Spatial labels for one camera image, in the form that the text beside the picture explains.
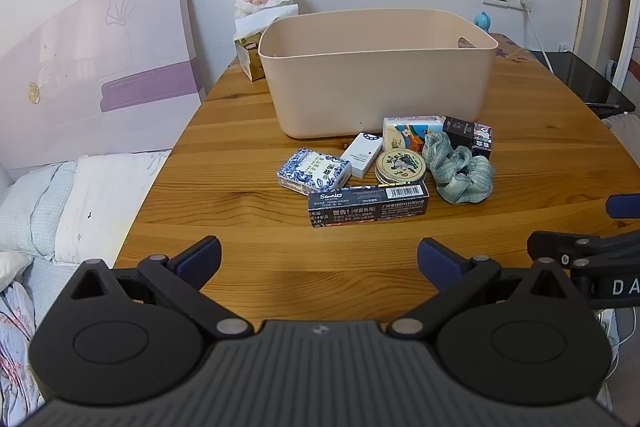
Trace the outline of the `green checkered scrunchie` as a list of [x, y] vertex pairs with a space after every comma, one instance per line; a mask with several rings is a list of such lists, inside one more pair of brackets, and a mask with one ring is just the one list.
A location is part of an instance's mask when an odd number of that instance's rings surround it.
[[426, 136], [422, 156], [437, 193], [449, 204], [478, 204], [491, 195], [494, 166], [484, 156], [473, 156], [469, 147], [453, 148], [445, 132]]

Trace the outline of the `round decorated tin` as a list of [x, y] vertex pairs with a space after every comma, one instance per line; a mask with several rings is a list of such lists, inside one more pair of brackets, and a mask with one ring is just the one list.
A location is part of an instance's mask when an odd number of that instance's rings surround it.
[[392, 148], [376, 160], [375, 176], [382, 184], [420, 182], [425, 175], [424, 158], [408, 148]]

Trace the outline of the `long black Sanrio box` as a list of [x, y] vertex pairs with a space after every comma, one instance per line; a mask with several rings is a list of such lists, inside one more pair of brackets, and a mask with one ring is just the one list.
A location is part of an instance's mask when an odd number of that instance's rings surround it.
[[308, 216], [314, 228], [412, 218], [426, 213], [430, 193], [416, 183], [343, 187], [308, 197]]

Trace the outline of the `small black cube box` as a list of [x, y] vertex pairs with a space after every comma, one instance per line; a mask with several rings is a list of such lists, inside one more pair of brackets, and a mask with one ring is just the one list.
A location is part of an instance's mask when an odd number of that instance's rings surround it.
[[451, 147], [468, 148], [473, 156], [489, 158], [492, 151], [492, 128], [487, 124], [445, 117], [442, 132], [448, 135]]

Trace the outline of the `colourful tissue pack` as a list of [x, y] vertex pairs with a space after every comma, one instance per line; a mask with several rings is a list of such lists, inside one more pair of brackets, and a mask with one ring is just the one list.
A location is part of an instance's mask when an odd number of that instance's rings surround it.
[[442, 132], [442, 116], [385, 117], [383, 120], [383, 148], [385, 152], [394, 148], [408, 148], [421, 153], [426, 136]]

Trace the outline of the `white card box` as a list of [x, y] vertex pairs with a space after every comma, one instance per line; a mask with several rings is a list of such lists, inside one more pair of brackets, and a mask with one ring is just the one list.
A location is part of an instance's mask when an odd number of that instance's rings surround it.
[[350, 175], [363, 179], [382, 150], [382, 136], [360, 132], [341, 155], [350, 166]]

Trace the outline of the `white pillow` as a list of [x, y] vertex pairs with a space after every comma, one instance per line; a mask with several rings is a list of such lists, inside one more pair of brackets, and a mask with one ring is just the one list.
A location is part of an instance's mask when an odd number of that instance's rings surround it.
[[55, 237], [54, 259], [115, 264], [169, 153], [82, 156]]

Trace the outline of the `light blue checkered pillow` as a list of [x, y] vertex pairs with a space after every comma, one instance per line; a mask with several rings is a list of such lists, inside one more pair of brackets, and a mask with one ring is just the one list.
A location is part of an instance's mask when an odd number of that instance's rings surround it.
[[55, 237], [74, 185], [76, 161], [41, 167], [21, 176], [1, 202], [1, 250], [52, 260]]

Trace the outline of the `blue white porcelain-pattern box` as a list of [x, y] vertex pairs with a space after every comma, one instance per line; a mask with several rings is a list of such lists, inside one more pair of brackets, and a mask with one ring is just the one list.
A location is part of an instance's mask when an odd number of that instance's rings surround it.
[[308, 196], [343, 187], [350, 177], [347, 160], [308, 148], [300, 148], [277, 172], [281, 186]]

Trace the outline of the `floral bed sheet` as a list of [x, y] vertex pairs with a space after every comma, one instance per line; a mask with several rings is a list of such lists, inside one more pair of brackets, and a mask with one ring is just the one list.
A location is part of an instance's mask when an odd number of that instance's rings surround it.
[[1, 254], [1, 424], [20, 425], [42, 398], [28, 348], [74, 269], [19, 251]]

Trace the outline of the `purple bed headboard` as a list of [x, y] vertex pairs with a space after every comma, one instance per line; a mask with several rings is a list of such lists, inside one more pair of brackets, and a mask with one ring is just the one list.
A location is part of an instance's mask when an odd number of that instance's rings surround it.
[[1, 165], [170, 150], [205, 95], [188, 0], [79, 0], [1, 57]]

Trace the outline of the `small blue bird figurine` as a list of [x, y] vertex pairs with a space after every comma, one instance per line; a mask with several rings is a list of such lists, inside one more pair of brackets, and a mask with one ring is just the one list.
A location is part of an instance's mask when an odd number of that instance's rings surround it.
[[474, 25], [488, 32], [491, 25], [491, 19], [486, 12], [480, 12], [480, 14], [477, 14], [477, 16], [474, 17]]

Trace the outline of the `beige plastic storage basket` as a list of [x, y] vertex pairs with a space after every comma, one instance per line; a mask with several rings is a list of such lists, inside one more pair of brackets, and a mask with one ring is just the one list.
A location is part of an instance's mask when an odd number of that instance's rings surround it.
[[475, 120], [497, 49], [456, 14], [367, 9], [276, 20], [258, 53], [280, 128], [314, 139], [379, 132], [386, 117]]

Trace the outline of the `gold tissue box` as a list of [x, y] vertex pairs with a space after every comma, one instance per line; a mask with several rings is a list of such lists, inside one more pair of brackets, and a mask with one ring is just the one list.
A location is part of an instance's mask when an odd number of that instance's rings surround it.
[[261, 5], [238, 0], [236, 7], [242, 9], [241, 15], [234, 20], [236, 57], [246, 77], [256, 81], [265, 77], [258, 53], [262, 34], [275, 20], [296, 16], [298, 5], [293, 0], [268, 0]]

